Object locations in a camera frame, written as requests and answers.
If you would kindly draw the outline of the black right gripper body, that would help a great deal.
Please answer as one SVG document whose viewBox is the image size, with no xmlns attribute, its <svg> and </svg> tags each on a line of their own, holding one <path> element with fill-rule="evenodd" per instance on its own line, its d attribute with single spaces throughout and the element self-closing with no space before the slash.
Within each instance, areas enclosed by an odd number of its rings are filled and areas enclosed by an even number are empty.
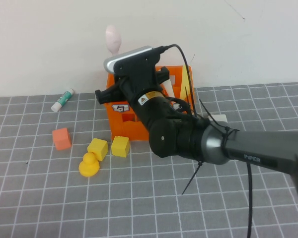
<svg viewBox="0 0 298 238">
<path fill-rule="evenodd" d="M 123 77 L 119 88 L 144 126 L 152 126 L 160 120 L 181 119 L 181 113 L 171 107 L 170 100 L 162 93 L 156 72 L 149 76 Z"/>
</svg>

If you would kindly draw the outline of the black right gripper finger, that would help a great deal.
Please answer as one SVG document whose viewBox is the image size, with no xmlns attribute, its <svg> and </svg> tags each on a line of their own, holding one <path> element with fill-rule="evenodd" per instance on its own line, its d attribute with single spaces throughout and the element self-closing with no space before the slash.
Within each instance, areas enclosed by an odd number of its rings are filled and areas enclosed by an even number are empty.
<svg viewBox="0 0 298 238">
<path fill-rule="evenodd" d="M 103 91 L 95 90 L 95 95 L 100 104 L 123 102 L 126 100 L 118 85 L 113 85 Z"/>
<path fill-rule="evenodd" d="M 156 76 L 157 76 L 157 82 L 163 83 L 169 80 L 169 70 L 167 69 L 167 67 L 164 66 L 160 70 L 156 71 Z"/>
</svg>

